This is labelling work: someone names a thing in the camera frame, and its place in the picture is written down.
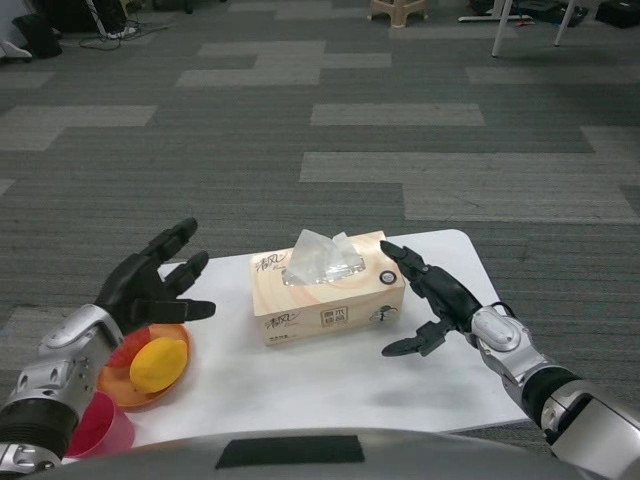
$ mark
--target white tissue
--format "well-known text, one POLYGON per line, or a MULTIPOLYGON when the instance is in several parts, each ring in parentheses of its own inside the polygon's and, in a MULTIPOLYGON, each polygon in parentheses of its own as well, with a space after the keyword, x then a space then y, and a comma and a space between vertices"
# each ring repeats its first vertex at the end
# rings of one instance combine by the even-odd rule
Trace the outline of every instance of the white tissue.
POLYGON ((283 274, 287 285, 334 282, 364 270, 362 258, 344 233, 330 239, 302 230, 283 274))

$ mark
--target plastic cup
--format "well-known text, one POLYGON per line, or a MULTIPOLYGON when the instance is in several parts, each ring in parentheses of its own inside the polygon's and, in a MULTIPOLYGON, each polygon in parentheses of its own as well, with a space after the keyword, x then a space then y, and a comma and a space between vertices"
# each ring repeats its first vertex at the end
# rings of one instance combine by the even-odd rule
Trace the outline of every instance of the plastic cup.
POLYGON ((91 458, 129 450, 135 433, 133 424, 109 395, 96 392, 84 413, 71 446, 69 458, 91 458))

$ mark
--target floor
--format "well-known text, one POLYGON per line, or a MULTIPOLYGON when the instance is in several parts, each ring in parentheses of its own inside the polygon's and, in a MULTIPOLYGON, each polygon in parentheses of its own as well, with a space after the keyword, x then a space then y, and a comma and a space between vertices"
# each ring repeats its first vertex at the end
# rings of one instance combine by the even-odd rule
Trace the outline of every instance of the floor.
MULTIPOLYGON (((514 26, 493 59, 495 25, 446 1, 403 30, 365 0, 194 1, 118 50, 0 66, 0 394, 193 215, 185 256, 463 230, 540 347, 640 406, 640 28, 514 26)), ((529 424, 468 434, 545 450, 529 424)))

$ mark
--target lemon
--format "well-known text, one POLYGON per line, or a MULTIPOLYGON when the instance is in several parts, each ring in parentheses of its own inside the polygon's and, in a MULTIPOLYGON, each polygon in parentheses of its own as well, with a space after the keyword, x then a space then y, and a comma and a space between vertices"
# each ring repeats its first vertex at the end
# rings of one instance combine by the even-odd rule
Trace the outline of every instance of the lemon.
POLYGON ((161 337, 147 343, 131 362, 131 383, 144 393, 164 390, 175 382, 187 366, 184 340, 161 337))

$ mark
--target tissue box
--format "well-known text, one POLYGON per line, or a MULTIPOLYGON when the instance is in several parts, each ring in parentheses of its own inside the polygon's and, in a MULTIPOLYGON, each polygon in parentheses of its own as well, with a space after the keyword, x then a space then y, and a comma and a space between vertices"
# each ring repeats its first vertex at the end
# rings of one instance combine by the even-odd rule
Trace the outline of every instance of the tissue box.
POLYGON ((293 249, 251 257, 253 311, 267 345, 387 322, 400 316, 404 278, 380 250, 383 232, 349 237, 365 269, 312 286, 285 285, 293 249))

